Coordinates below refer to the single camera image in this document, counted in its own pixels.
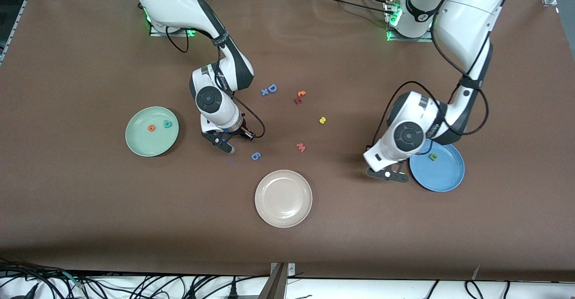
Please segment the blue plate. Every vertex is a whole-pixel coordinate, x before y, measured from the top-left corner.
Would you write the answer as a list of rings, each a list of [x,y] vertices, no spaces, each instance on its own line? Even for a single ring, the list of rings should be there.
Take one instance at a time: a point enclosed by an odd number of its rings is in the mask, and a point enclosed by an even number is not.
[[[435,153],[435,161],[429,154]],[[425,140],[417,154],[409,158],[409,170],[424,188],[435,192],[447,192],[460,185],[465,175],[462,154],[452,144],[442,145]]]

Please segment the brown table cover mat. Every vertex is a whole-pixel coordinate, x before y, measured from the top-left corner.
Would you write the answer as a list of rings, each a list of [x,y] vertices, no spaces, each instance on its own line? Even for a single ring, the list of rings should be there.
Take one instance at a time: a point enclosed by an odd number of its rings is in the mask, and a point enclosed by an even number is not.
[[[434,193],[371,178],[362,157],[398,86],[450,96],[460,74],[432,44],[386,41],[374,11],[330,0],[208,3],[253,65],[237,95],[267,127],[235,137],[234,154],[201,137],[188,86],[217,57],[207,37],[178,52],[148,35],[137,0],[28,1],[0,66],[0,257],[225,275],[289,262],[304,278],[469,279],[480,264],[478,279],[575,281],[575,60],[552,7],[505,3],[489,120],[456,143],[463,182]],[[176,115],[179,135],[142,157],[125,129],[152,106]],[[295,227],[257,213],[276,170],[311,186]]]

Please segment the beige plate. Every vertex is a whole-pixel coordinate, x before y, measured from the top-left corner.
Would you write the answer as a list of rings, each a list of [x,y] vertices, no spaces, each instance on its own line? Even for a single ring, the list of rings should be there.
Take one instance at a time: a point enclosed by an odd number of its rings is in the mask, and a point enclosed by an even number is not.
[[[276,170],[257,185],[254,203],[263,221],[276,228],[302,223],[312,209],[314,197],[306,178],[295,171]]]

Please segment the green plate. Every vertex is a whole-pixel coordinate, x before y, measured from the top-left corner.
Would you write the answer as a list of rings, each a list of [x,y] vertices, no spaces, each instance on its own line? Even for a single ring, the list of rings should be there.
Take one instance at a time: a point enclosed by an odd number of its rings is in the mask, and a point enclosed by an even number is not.
[[[164,120],[172,121],[173,126],[164,128]],[[156,130],[149,132],[150,124]],[[152,106],[138,111],[128,122],[125,141],[128,148],[142,157],[159,156],[167,152],[177,141],[179,122],[176,115],[166,107]]]

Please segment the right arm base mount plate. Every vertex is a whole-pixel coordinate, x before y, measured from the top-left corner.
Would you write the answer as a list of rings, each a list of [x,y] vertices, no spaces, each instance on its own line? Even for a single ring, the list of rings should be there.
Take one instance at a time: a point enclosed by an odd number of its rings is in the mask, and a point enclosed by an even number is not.
[[[157,23],[156,21],[150,22],[150,28],[149,28],[150,36],[167,37],[166,30],[171,37],[187,37],[187,36],[194,37],[196,34],[196,31],[193,29],[165,27],[164,25]]]

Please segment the silver table edge bracket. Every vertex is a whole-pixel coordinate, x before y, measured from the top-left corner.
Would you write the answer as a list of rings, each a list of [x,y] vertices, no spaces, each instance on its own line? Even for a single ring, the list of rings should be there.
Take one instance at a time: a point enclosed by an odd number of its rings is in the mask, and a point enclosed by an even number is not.
[[[274,271],[275,267],[278,265],[277,262],[272,262],[270,264],[270,274],[272,274],[272,272]],[[294,277],[296,275],[296,265],[295,263],[287,263],[285,264],[287,266],[287,276],[289,278]]]

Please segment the dark metal post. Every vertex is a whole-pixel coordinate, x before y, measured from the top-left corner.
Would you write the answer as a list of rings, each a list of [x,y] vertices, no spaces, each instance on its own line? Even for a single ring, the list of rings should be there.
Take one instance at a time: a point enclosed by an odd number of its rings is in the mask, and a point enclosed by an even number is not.
[[[290,267],[288,263],[275,263],[270,276],[257,299],[285,299]]]

